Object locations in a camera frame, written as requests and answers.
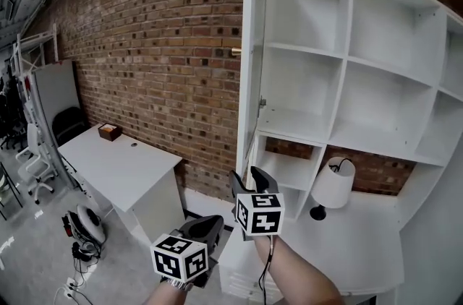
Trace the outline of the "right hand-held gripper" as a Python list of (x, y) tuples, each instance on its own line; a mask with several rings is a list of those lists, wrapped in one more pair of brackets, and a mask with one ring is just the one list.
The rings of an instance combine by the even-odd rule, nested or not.
[(254, 236), (279, 235), (286, 209), (284, 195), (279, 193), (276, 180), (263, 169), (252, 166), (250, 172), (257, 193), (250, 194), (235, 170), (229, 172), (229, 185), (236, 202), (234, 215), (242, 238), (251, 241)]

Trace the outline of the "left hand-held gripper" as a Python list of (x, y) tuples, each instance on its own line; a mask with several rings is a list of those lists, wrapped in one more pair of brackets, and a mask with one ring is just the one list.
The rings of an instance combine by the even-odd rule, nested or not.
[(209, 215), (184, 223), (161, 235), (150, 247), (153, 268), (162, 281), (190, 289), (204, 288), (218, 264), (212, 255), (224, 230), (221, 215)]

